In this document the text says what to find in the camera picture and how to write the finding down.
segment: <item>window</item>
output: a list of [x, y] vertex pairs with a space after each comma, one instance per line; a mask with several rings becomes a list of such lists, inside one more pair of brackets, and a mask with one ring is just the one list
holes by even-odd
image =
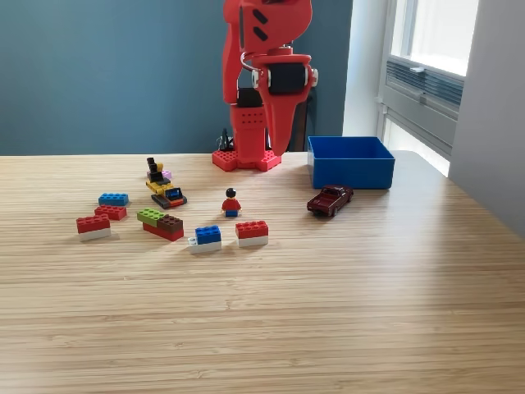
[[398, 0], [392, 55], [467, 74], [479, 0]]
[[448, 173], [479, 0], [389, 0], [377, 136]]
[[386, 120], [384, 142], [389, 150], [409, 150], [417, 153], [444, 176], [449, 175], [450, 162], [446, 158], [430, 149], [390, 119]]

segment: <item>stacked lego bricks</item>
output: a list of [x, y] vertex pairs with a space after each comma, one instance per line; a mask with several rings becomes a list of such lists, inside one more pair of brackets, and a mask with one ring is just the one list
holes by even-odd
[[171, 242], [184, 236], [182, 220], [166, 215], [156, 209], [146, 208], [137, 212], [137, 219], [142, 222], [142, 228], [156, 236]]
[[76, 219], [76, 229], [81, 241], [96, 240], [112, 234], [106, 214]]
[[[127, 195], [124, 199], [123, 195], [118, 193], [106, 193], [105, 195], [116, 196], [115, 199], [110, 200], [116, 201], [120, 204], [121, 201], [125, 201], [127, 204]], [[108, 199], [103, 199], [103, 196], [99, 201], [103, 200], [107, 202]], [[81, 241], [96, 240], [98, 238], [104, 238], [112, 234], [110, 220], [122, 220], [127, 215], [125, 207], [113, 206], [113, 205], [100, 205], [95, 209], [95, 215], [87, 218], [76, 219], [76, 229], [79, 232], [79, 238]]]
[[266, 245], [268, 243], [268, 225], [263, 220], [235, 224], [237, 245], [245, 246]]
[[222, 239], [219, 226], [196, 228], [195, 236], [188, 238], [188, 246], [192, 254], [221, 250]]

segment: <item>blue plastic bin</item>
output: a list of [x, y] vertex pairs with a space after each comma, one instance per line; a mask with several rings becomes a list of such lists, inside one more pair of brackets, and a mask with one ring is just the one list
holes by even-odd
[[308, 137], [308, 170], [314, 189], [336, 184], [390, 189], [395, 158], [377, 137]]

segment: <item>lego vehicle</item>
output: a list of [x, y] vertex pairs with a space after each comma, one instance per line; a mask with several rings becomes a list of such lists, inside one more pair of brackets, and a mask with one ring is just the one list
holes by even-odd
[[180, 187], [174, 187], [170, 180], [164, 176], [165, 172], [162, 170], [164, 168], [162, 163], [155, 163], [153, 158], [148, 158], [148, 165], [149, 171], [146, 186], [154, 193], [151, 195], [151, 198], [155, 203], [164, 209], [169, 209], [188, 202], [182, 195]]
[[314, 214], [335, 216], [341, 208], [352, 200], [354, 191], [341, 185], [328, 185], [321, 193], [308, 201], [306, 208]]

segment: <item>white lego brick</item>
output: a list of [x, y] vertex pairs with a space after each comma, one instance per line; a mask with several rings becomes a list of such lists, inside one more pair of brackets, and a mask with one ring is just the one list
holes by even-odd
[[111, 228], [103, 228], [102, 230], [88, 231], [79, 234], [81, 241], [96, 240], [98, 238], [104, 238], [105, 236], [110, 236], [112, 234]]
[[253, 238], [237, 238], [237, 245], [240, 248], [244, 248], [246, 246], [255, 246], [255, 245], [267, 245], [268, 244], [268, 236], [255, 236]]
[[188, 238], [189, 252], [191, 254], [213, 252], [214, 250], [222, 249], [222, 242], [211, 242], [209, 244], [197, 244], [197, 238], [194, 236]]

